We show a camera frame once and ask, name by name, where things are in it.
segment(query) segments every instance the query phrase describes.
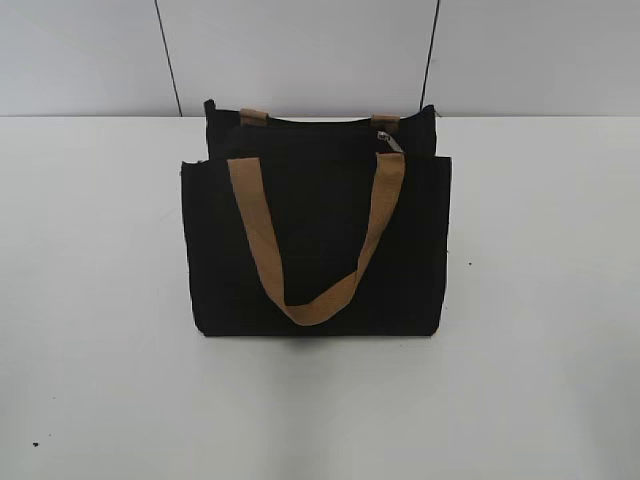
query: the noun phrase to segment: black fabric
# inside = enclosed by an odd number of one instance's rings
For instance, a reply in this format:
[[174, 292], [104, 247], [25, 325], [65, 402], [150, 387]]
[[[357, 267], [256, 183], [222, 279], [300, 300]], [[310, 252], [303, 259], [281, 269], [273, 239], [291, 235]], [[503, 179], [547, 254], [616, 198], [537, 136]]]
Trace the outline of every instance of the black fabric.
[[[207, 118], [209, 158], [227, 158], [229, 135], [240, 126], [240, 112], [219, 110], [213, 100], [207, 100], [204, 103], [204, 111]], [[294, 122], [267, 117], [267, 125], [303, 130], [318, 128], [350, 130], [354, 127], [370, 127], [371, 119], [346, 122]], [[436, 154], [436, 117], [433, 105], [424, 107], [415, 115], [400, 119], [398, 132], [394, 133], [393, 137], [408, 154], [434, 156]]]
[[366, 123], [303, 129], [236, 125], [226, 130], [223, 145], [225, 156], [184, 163], [181, 173], [192, 306], [203, 334], [422, 336], [436, 331], [446, 282], [449, 158], [407, 152], [396, 210], [352, 302], [320, 325], [301, 327], [260, 283], [226, 159], [260, 157], [285, 300], [299, 305], [355, 270], [367, 230], [375, 153], [389, 147]]

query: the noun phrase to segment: tan handle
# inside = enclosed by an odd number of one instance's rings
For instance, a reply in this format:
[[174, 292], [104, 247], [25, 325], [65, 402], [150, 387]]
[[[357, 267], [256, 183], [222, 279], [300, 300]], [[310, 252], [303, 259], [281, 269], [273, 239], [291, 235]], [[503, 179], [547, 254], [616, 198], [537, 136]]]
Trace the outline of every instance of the tan handle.
[[260, 282], [269, 298], [298, 325], [322, 323], [349, 304], [395, 210], [404, 178], [404, 154], [376, 155], [378, 163], [371, 190], [369, 225], [356, 271], [329, 287], [311, 302], [295, 306], [286, 305], [284, 302], [282, 260], [264, 193], [260, 159], [252, 157], [227, 161], [233, 192]]

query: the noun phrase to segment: metal zipper pull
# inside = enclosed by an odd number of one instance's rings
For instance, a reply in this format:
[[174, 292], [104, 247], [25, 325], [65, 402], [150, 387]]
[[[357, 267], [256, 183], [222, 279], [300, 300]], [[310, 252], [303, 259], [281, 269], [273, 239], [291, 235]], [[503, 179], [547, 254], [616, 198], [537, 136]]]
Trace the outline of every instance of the metal zipper pull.
[[396, 139], [389, 135], [387, 132], [379, 131], [378, 140], [387, 142], [387, 144], [389, 144], [389, 146], [391, 147], [391, 150], [393, 150], [394, 152], [404, 153], [402, 151], [402, 147], [400, 147], [400, 145], [398, 145], [398, 142], [396, 142]]

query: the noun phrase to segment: canvas bag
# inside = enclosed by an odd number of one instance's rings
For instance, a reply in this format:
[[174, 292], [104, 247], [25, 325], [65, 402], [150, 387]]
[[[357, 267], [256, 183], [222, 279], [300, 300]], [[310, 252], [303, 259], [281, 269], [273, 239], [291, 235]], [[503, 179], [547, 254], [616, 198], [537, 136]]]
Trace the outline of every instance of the canvas bag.
[[210, 159], [183, 164], [190, 290], [205, 335], [431, 335], [451, 161], [429, 106], [304, 123], [205, 103]]

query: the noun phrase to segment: white table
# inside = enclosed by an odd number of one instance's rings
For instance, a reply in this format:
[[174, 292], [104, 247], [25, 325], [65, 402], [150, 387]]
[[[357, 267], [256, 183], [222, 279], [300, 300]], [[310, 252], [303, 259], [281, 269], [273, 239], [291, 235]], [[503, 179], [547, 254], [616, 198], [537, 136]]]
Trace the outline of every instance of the white table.
[[640, 119], [438, 131], [433, 338], [206, 339], [204, 120], [0, 119], [0, 478], [640, 478]]

